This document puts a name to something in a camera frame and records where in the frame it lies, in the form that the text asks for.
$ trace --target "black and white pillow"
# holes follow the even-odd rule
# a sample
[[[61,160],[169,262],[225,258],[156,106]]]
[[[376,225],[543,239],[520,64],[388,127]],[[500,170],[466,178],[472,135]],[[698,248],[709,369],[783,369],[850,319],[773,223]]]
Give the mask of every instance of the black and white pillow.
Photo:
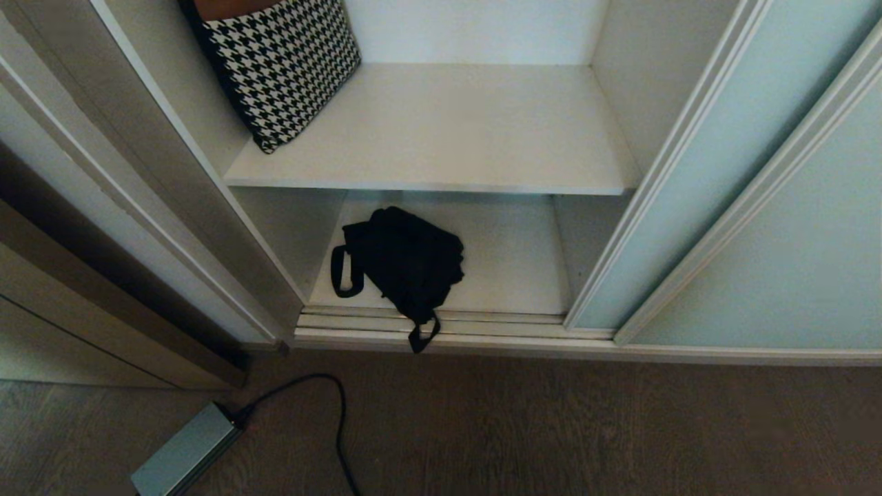
[[[361,62],[341,0],[282,0],[203,21],[181,2],[227,97],[267,154],[294,139]]]

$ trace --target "black strap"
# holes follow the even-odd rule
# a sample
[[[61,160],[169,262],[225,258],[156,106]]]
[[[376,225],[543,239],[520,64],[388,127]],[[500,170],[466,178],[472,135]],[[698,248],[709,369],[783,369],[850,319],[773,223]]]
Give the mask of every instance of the black strap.
[[[435,313],[432,313],[432,318],[435,320],[435,326],[432,328],[432,334],[429,335],[426,339],[420,339],[420,325],[416,324],[413,331],[410,331],[410,334],[407,335],[407,340],[410,341],[410,349],[414,351],[414,353],[419,353],[426,349],[429,346],[429,342],[432,341],[438,332],[441,331],[441,320],[438,319],[438,316]]]
[[[331,285],[333,286],[333,292],[337,293],[338,297],[351,298],[361,293],[362,289],[364,289],[364,269],[355,263],[355,259],[350,257],[352,267],[349,271],[349,279],[352,280],[352,288],[341,289],[340,283],[343,279],[343,257],[345,253],[345,245],[337,246],[331,252]]]

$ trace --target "black cable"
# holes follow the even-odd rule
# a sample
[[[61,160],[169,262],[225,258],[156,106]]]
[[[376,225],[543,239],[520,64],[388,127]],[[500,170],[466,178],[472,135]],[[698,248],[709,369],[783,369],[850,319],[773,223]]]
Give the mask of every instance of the black cable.
[[[340,466],[343,468],[343,474],[346,476],[346,481],[349,483],[349,489],[355,496],[360,496],[361,493],[358,491],[358,487],[355,485],[355,478],[352,476],[352,472],[349,470],[349,465],[346,463],[346,456],[343,454],[343,424],[346,422],[346,392],[343,390],[343,383],[331,374],[311,373],[302,377],[298,377],[297,379],[291,380],[286,384],[276,387],[269,393],[260,396],[257,400],[248,403],[241,410],[236,412],[233,415],[233,421],[236,425],[244,426],[245,423],[248,421],[248,418],[251,417],[251,414],[254,413],[254,409],[261,402],[269,399],[271,396],[279,393],[280,391],[312,379],[327,379],[333,381],[333,383],[337,385],[337,391],[340,393],[340,423],[337,425],[337,458],[340,460]]]

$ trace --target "gray adapter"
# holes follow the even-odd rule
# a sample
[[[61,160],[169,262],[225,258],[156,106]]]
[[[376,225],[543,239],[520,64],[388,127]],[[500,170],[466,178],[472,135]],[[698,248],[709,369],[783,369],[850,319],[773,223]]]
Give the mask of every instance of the gray adapter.
[[[242,434],[232,417],[211,403],[131,475],[140,496],[183,494]]]

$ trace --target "laminate flooring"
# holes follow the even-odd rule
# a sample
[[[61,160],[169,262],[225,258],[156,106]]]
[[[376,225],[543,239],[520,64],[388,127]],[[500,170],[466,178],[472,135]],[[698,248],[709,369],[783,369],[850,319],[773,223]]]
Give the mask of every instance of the laminate flooring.
[[[365,495],[882,494],[882,369],[293,350],[231,393],[0,382],[0,494],[134,494],[210,400],[346,386]],[[333,384],[270,400],[194,495],[347,494]]]

